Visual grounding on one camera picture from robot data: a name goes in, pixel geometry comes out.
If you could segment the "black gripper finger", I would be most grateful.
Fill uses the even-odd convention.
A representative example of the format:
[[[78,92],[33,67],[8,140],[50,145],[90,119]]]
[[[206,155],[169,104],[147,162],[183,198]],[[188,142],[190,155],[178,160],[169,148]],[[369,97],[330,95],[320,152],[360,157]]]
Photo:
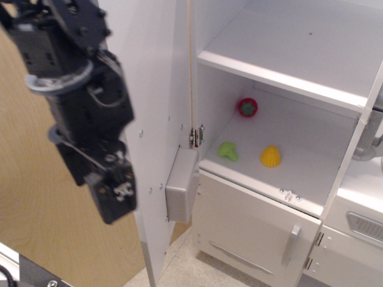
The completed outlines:
[[[88,187],[106,224],[112,224],[137,207],[136,182],[132,174],[118,183],[110,175],[92,172],[88,175]]]

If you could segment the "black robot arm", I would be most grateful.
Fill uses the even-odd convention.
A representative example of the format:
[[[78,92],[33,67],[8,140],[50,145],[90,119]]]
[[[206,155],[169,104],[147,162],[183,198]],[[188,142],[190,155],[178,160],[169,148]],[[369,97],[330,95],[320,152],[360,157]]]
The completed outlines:
[[[134,114],[122,68],[103,47],[106,13],[91,1],[2,1],[29,90],[45,97],[48,133],[77,185],[87,185],[107,224],[136,209],[136,182],[120,139]]]

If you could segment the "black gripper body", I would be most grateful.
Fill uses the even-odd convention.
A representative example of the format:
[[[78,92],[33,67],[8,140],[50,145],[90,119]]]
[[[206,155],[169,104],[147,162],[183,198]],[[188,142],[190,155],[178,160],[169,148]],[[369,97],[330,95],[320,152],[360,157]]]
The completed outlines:
[[[85,184],[85,177],[91,173],[111,181],[111,185],[133,184],[132,164],[126,158],[127,147],[122,141],[106,137],[71,143],[57,125],[49,130],[49,140],[56,145],[77,185]]]

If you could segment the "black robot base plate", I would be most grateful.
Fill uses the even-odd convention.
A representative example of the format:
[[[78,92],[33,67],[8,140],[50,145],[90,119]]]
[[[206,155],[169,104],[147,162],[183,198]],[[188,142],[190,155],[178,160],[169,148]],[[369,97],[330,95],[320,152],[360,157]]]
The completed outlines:
[[[1,243],[1,286],[72,286]]]

